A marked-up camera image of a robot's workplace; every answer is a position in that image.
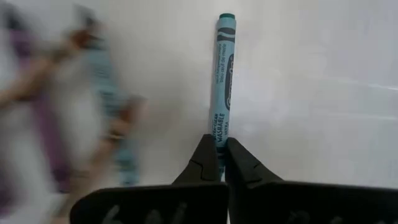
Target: motion-blurred crayon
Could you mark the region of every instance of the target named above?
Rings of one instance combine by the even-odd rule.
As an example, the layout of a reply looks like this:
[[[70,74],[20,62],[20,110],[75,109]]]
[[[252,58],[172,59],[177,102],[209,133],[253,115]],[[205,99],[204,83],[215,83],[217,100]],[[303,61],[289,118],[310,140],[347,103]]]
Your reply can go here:
[[[101,27],[89,9],[81,7],[80,12],[86,26],[96,27],[95,31],[91,33],[93,38],[86,48],[85,59],[91,69],[94,88],[101,97],[105,117],[109,120],[116,116],[120,106],[125,102],[125,97],[118,87],[106,42],[101,35]],[[115,155],[121,184],[125,186],[136,184],[138,180],[137,164],[131,150],[132,146],[132,141],[126,138],[121,142]]]
[[[229,128],[231,87],[234,65],[236,20],[232,14],[222,14],[217,23],[217,60],[212,105],[212,134],[220,162],[220,176],[224,172],[224,155]]]
[[[118,150],[129,130],[138,122],[141,111],[145,107],[145,100],[141,97],[130,98],[120,111],[115,112],[114,119],[110,120],[108,135],[99,140],[98,147],[92,153],[89,161],[72,174],[72,191],[66,195],[55,214],[50,217],[51,224],[69,224],[69,213],[72,206],[90,189],[101,177],[107,165],[112,161],[112,155]]]
[[[19,66],[27,68],[32,58],[34,44],[32,35],[17,15],[14,7],[8,7],[6,16],[7,29],[11,36],[11,46],[19,61]],[[59,192],[68,192],[72,168],[49,99],[45,93],[39,93],[32,99],[31,104],[44,154],[49,161],[57,190]]]

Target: blue crayon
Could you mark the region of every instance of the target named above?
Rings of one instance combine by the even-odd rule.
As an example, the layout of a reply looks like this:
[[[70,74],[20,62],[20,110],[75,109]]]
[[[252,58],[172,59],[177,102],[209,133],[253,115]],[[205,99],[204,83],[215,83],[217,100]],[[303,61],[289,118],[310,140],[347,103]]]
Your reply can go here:
[[[216,67],[213,80],[213,105],[211,112],[212,135],[220,163],[220,176],[224,173],[224,155],[229,128],[229,108],[234,65],[236,20],[233,14],[220,15],[217,23]]]
[[[90,17],[87,20],[87,24],[93,22]],[[101,97],[105,119],[109,121],[118,115],[127,97],[117,84],[106,41],[100,30],[91,35],[93,40],[88,43],[85,59],[91,68],[94,88]],[[119,145],[115,155],[123,186],[134,185],[138,181],[136,158],[130,150],[131,146],[132,141],[127,137]]]

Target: white background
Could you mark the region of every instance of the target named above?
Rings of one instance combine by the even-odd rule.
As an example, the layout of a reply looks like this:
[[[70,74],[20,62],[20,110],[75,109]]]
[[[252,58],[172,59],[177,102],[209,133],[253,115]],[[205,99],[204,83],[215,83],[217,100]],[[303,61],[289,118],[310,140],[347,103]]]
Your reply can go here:
[[[72,0],[12,0],[42,41],[79,26]],[[398,187],[398,2],[394,0],[79,1],[106,24],[122,86],[148,99],[141,184],[168,184],[208,132],[215,24],[238,27],[230,135],[283,179]],[[15,77],[0,36],[0,84]],[[76,164],[102,133],[88,69],[76,58],[49,86]],[[1,150],[20,196],[0,223],[45,223],[53,194],[29,105],[5,111]],[[115,186],[112,169],[102,184]]]

